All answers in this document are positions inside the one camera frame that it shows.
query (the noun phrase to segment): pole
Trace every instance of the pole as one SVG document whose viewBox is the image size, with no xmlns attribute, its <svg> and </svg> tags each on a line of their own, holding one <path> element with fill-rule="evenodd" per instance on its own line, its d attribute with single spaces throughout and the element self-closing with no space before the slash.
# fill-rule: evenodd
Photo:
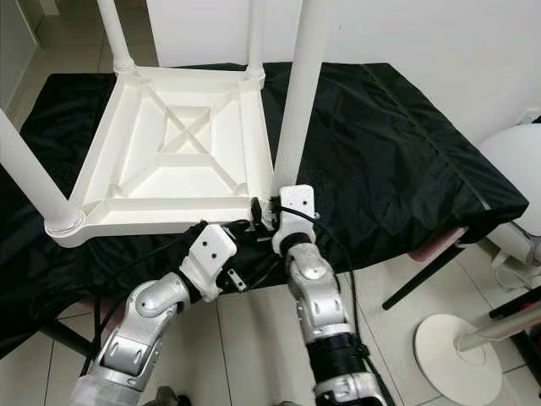
<svg viewBox="0 0 541 406">
<path fill-rule="evenodd" d="M 248 49 L 248 67 L 246 73 L 251 78 L 261 78 L 263 70 L 263 27 L 265 21 L 265 0 L 250 2 L 250 36 Z"/>
<path fill-rule="evenodd" d="M 331 0 L 303 0 L 287 88 L 286 109 L 281 124 L 272 196 L 278 195 L 282 186 L 297 182 L 325 52 L 326 21 L 333 3 Z"/>
<path fill-rule="evenodd" d="M 133 71 L 135 63 L 129 55 L 114 0 L 98 0 L 98 7 L 111 46 L 113 70 L 117 74 Z"/>
<path fill-rule="evenodd" d="M 48 232 L 62 233 L 81 224 L 83 212 L 68 202 L 2 110 L 0 163 L 43 216 Z"/>
<path fill-rule="evenodd" d="M 467 351 L 491 341 L 501 341 L 540 321 L 541 304 L 536 304 L 529 309 L 521 310 L 489 326 L 481 327 L 475 332 L 459 337 L 455 341 L 455 347 L 458 351 Z"/>
</svg>

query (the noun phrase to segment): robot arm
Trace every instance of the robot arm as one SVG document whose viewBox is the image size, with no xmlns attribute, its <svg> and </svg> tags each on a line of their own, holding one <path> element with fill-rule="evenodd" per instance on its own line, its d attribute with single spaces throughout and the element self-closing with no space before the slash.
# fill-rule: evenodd
<svg viewBox="0 0 541 406">
<path fill-rule="evenodd" d="M 314 191 L 280 191 L 281 205 L 314 217 Z M 282 211 L 273 249 L 286 259 L 289 288 L 316 386 L 318 406 L 388 406 L 376 376 L 364 367 L 360 342 L 344 309 L 334 272 L 314 244 L 313 225 Z M 161 352 L 161 338 L 178 310 L 199 299 L 212 301 L 216 278 L 237 252 L 218 225 L 207 226 L 189 249 L 179 273 L 138 286 L 129 296 L 122 323 L 111 333 L 90 373 L 79 379 L 73 406 L 134 406 Z"/>
</svg>

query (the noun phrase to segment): black cloth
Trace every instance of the black cloth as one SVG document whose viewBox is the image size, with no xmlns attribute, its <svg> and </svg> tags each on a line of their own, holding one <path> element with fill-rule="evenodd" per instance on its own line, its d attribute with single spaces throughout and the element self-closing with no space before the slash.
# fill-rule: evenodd
<svg viewBox="0 0 541 406">
<path fill-rule="evenodd" d="M 262 90 L 273 160 L 290 63 L 265 65 Z M 213 69 L 240 70 L 238 65 Z M 69 196 L 111 95 L 113 74 L 54 74 L 21 134 Z M 322 67 L 298 184 L 311 184 L 321 221 L 347 247 L 356 268 L 419 248 L 455 227 L 466 242 L 519 217 L 524 197 L 429 100 L 389 64 Z M 178 236 L 101 237 L 64 249 L 0 168 L 0 357 L 72 303 L 115 296 L 175 270 L 182 241 L 145 261 L 123 266 Z M 343 270 L 325 236 L 322 253 Z M 238 258 L 244 271 L 269 246 Z M 275 266 L 262 286 L 285 282 Z"/>
</svg>

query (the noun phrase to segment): lamp base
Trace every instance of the lamp base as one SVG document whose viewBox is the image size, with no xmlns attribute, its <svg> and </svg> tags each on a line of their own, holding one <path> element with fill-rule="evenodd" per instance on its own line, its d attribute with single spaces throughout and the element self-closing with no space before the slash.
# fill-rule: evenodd
<svg viewBox="0 0 541 406">
<path fill-rule="evenodd" d="M 414 350 L 419 368 L 443 396 L 464 406 L 493 402 L 501 367 L 490 344 L 459 352 L 455 340 L 475 327 L 453 315 L 432 315 L 417 327 Z"/>
</svg>

